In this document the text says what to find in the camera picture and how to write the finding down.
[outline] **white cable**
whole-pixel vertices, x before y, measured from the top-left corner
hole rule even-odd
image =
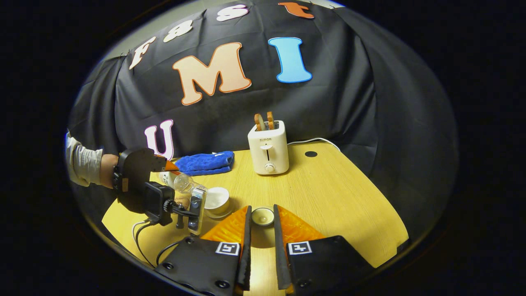
[[[137,222],[135,224],[133,224],[133,227],[131,229],[131,237],[133,238],[134,242],[137,243],[137,241],[135,240],[135,227],[139,224],[144,224],[144,223],[147,223],[149,221],[149,219],[146,219],[144,221],[140,221],[140,222]]]
[[[324,138],[322,138],[322,137],[316,137],[316,138],[314,138],[314,139],[305,140],[305,141],[290,142],[290,143],[288,143],[287,145],[290,145],[290,144],[296,144],[296,143],[307,143],[307,142],[311,142],[311,141],[315,141],[315,140],[322,140],[322,141],[328,142],[328,143],[332,144],[332,146],[336,147],[336,149],[338,149],[338,151],[341,152],[341,150],[340,150],[340,148],[338,148],[338,146],[334,145],[334,143],[332,143],[331,141],[326,140],[326,139],[324,139]]]

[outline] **blue cloth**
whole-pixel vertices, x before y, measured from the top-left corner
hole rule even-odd
[[[179,170],[189,176],[226,173],[232,169],[233,164],[232,151],[184,156],[175,162]]]

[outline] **gray sleeve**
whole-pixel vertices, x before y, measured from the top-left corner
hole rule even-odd
[[[66,134],[66,164],[69,178],[81,185],[89,186],[90,183],[100,185],[100,160],[103,150],[89,150],[75,138],[69,131]]]

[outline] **wooden table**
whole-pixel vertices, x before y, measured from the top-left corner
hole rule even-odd
[[[307,157],[307,151],[318,155]],[[342,235],[375,268],[396,255],[397,247],[408,239],[402,220],[387,199],[328,143],[289,145],[290,169],[281,175],[256,174],[249,150],[234,151],[234,154],[230,172],[193,178],[207,188],[226,188],[235,210],[245,205],[251,205],[252,209],[272,209],[278,204],[325,236]],[[161,183],[157,173],[152,173],[150,180]],[[172,218],[172,224],[158,224],[141,231],[139,244],[153,264],[161,249],[189,235],[186,228],[175,228],[177,215],[173,214]],[[117,201],[103,218],[110,233],[143,261],[131,228],[144,219],[146,215],[130,212]],[[204,217],[201,233],[205,234],[219,222]],[[250,291],[244,295],[285,295],[277,286],[274,245],[273,228],[252,227]],[[163,254],[161,261],[171,250]]]

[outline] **white toaster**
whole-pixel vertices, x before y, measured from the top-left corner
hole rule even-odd
[[[274,175],[285,173],[289,169],[289,152],[287,148],[287,134],[283,121],[275,120],[274,129],[258,131],[256,125],[248,133],[248,145],[254,171],[260,175]]]

